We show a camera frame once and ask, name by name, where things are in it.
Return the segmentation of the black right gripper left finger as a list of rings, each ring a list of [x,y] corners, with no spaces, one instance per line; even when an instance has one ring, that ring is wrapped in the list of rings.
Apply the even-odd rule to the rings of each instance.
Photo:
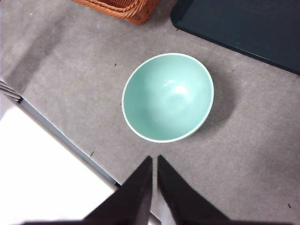
[[[152,199],[153,160],[146,157],[102,204],[87,215],[85,225],[146,225]]]

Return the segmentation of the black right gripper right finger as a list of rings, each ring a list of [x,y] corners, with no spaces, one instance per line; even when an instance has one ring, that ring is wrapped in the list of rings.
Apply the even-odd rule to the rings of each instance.
[[[157,184],[178,225],[229,225],[231,220],[197,193],[163,157],[157,158]]]

